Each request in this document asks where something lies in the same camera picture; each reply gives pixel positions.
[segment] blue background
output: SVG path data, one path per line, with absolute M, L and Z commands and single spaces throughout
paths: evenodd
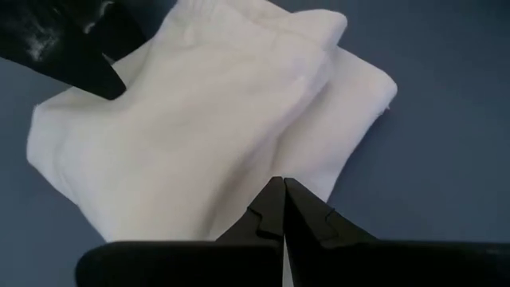
M 331 197 L 382 238 L 510 242 L 510 2 L 281 0 L 349 21 L 340 44 L 398 84 Z M 153 34 L 174 1 L 127 1 Z M 103 243 L 26 162 L 33 106 L 65 85 L 0 59 L 0 286 L 72 286 Z

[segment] black object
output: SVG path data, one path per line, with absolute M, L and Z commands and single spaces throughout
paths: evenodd
M 113 0 L 51 0 L 108 58 L 118 61 L 147 39 L 129 11 Z
M 118 60 L 144 42 L 113 1 L 0 0 L 0 57 L 108 100 L 126 87 L 103 53 Z
M 279 286 L 285 188 L 272 180 L 216 242 L 118 242 L 85 254 L 80 287 Z
M 273 178 L 216 242 L 121 242 L 85 254 L 78 287 L 510 285 L 510 245 L 379 241 L 294 179 Z

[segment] blue surface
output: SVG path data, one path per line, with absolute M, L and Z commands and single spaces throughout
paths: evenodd
M 154 33 L 173 1 L 128 2 Z M 398 83 L 330 203 L 384 238 L 510 242 L 510 2 L 274 2 L 342 11 L 342 47 Z M 103 241 L 25 160 L 33 106 L 65 87 L 2 59 L 0 73 L 0 286 L 72 286 Z

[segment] white fabric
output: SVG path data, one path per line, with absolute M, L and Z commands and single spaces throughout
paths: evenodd
M 37 106 L 27 156 L 107 241 L 214 239 L 272 175 L 322 199 L 396 93 L 336 47 L 343 15 L 179 1 L 115 64 L 128 90 Z

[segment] black plastic part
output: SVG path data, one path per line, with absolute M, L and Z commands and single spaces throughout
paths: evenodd
M 283 179 L 272 179 L 216 242 L 120 242 L 89 251 L 77 285 L 281 286 L 284 193 Z
M 126 87 L 59 6 L 0 0 L 0 57 L 112 100 Z
M 510 245 L 378 241 L 286 179 L 294 285 L 510 285 Z
M 273 178 L 216 242 L 123 242 L 85 254 L 78 287 L 510 285 L 504 244 L 377 240 L 294 179 Z
M 147 38 L 129 11 L 112 0 L 52 0 L 109 59 L 118 61 Z

